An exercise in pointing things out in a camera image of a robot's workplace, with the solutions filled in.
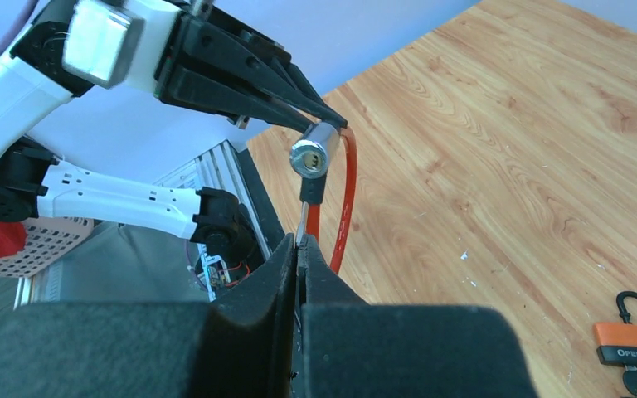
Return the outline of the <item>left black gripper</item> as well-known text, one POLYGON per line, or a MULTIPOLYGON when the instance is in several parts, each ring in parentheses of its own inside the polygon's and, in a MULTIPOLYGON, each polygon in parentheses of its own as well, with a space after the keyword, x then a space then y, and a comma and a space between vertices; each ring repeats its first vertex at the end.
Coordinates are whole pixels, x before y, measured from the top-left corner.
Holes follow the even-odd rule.
POLYGON ((154 78, 156 98, 180 108, 300 133, 312 118, 348 125, 280 44, 209 2, 199 15, 187 9, 177 18, 154 78))

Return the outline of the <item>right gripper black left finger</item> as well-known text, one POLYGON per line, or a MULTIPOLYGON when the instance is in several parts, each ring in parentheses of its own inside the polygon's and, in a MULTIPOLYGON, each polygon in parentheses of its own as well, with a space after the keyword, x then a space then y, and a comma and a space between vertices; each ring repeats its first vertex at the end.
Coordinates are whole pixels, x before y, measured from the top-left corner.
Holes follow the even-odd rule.
POLYGON ((286 397, 294 236, 210 302, 34 303, 0 328, 0 397, 286 397))

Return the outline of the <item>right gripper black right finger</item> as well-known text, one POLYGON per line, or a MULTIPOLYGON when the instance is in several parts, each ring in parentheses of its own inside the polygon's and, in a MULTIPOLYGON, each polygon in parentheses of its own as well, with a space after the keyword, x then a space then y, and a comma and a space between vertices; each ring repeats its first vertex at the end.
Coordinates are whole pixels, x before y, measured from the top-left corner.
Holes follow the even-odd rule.
POLYGON ((299 247, 300 377, 307 397, 534 397, 505 317, 474 305, 369 304, 299 247))

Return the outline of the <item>silver key pair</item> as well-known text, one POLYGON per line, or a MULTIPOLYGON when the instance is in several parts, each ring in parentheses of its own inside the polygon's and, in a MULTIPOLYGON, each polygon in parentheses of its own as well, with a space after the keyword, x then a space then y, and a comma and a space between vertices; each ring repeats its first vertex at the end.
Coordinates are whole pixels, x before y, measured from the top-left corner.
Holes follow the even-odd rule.
POLYGON ((297 246, 301 246, 304 236, 306 235, 308 213, 309 204, 307 202, 303 202, 300 209, 299 223, 295 235, 295 244, 297 246))

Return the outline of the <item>orange black padlock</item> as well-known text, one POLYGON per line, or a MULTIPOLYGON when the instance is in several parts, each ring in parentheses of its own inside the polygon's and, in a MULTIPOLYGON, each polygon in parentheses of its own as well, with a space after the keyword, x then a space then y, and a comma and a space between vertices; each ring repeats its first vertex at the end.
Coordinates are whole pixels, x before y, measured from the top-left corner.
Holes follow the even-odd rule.
POLYGON ((637 300, 637 292, 622 291, 615 298, 621 323, 595 323, 592 327, 596 353, 602 365, 637 367, 637 325, 631 322, 631 314, 625 305, 628 298, 637 300))

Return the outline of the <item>black head key bunch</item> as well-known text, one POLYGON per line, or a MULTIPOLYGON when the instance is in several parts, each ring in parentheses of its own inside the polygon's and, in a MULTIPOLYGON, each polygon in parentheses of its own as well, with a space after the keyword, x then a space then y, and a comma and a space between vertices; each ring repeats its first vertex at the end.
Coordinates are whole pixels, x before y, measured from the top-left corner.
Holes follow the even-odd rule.
POLYGON ((637 398, 637 367, 627 366, 622 374, 622 382, 631 396, 637 398))

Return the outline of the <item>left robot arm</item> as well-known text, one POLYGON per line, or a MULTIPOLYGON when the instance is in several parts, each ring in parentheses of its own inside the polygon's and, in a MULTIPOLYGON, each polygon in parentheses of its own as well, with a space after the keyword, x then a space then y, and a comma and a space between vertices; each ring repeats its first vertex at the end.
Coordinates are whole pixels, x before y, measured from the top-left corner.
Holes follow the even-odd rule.
POLYGON ((0 222, 79 216, 163 231, 229 265, 256 254, 232 193, 93 172, 29 138, 62 105, 119 85, 235 124, 293 129, 290 162, 312 180, 348 126, 281 45, 210 1, 29 2, 0 55, 0 222))

